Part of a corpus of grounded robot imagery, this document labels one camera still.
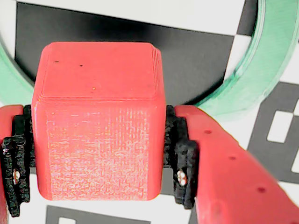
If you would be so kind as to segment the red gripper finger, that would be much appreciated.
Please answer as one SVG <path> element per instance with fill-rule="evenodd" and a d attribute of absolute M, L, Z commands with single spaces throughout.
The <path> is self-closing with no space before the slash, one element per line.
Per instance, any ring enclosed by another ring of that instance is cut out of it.
<path fill-rule="evenodd" d="M 276 179 L 212 117 L 168 105 L 164 167 L 175 202 L 200 224 L 296 224 L 299 209 Z"/>
<path fill-rule="evenodd" d="M 20 205 L 30 202 L 30 169 L 36 166 L 31 105 L 0 108 L 0 172 L 4 209 L 20 216 Z"/>

